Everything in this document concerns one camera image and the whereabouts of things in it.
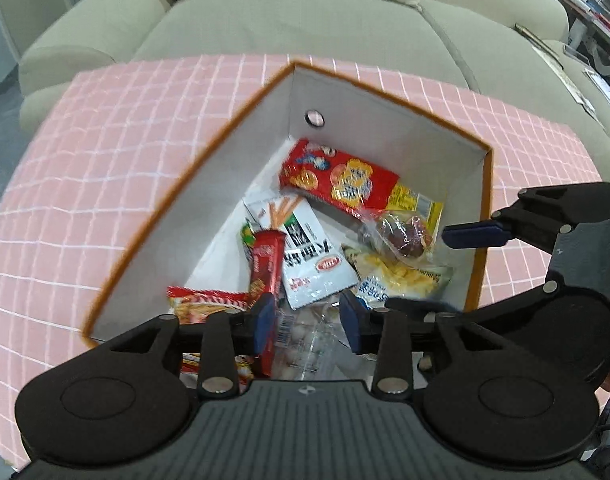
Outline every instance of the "chip bag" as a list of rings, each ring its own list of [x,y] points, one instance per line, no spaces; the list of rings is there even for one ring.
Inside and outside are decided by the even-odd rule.
[[[382,306],[389,298],[424,300],[438,293],[450,280],[449,267],[415,269],[396,261],[387,265],[378,254],[342,246],[345,257],[360,276],[355,295],[368,307]]]

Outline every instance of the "pretzel stick package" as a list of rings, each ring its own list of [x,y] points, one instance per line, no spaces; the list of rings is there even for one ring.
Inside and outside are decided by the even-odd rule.
[[[358,282],[354,269],[330,243],[303,197],[265,191],[244,202],[262,229],[287,235],[282,282],[291,308],[306,306]]]

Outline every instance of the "paper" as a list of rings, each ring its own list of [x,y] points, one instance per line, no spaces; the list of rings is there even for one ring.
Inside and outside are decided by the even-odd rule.
[[[594,72],[594,70],[584,69],[586,76],[592,80],[592,82],[596,85],[598,90],[605,96],[607,102],[610,104],[610,86],[608,83],[600,76],[600,74]]]
[[[545,54],[543,51],[533,45],[531,47],[534,49],[534,52],[536,52],[541,57],[541,59],[545,63],[547,63],[550,69],[553,70],[554,74],[558,76],[561,83],[565,85],[567,91],[574,98],[574,101],[581,105],[584,110],[589,114],[589,116],[600,124],[600,121],[596,116],[596,108],[594,108],[594,106],[587,97],[582,95],[582,92],[578,89],[578,86],[576,86],[575,83],[571,79],[569,79],[569,76],[556,63],[554,63],[554,61],[547,54]]]

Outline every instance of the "pink checkered tablecloth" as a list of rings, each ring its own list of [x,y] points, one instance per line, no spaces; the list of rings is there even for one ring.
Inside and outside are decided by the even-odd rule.
[[[201,56],[80,73],[32,141],[0,203],[0,453],[26,462],[14,401],[86,349],[80,326],[112,265],[192,160],[288,56]],[[521,187],[600,180],[568,126],[399,72],[305,60],[431,110],[494,147],[492,207]],[[481,304],[541,282],[549,256],[489,251]]]

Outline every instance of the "gray sofa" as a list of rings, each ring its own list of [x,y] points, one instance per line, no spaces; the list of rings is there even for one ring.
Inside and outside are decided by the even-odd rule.
[[[563,55],[556,0],[83,0],[25,53],[21,125],[37,130],[77,72],[116,62],[200,54],[311,54],[400,70],[501,99],[578,134],[610,180],[610,106]],[[569,95],[527,27],[559,52],[600,123]]]

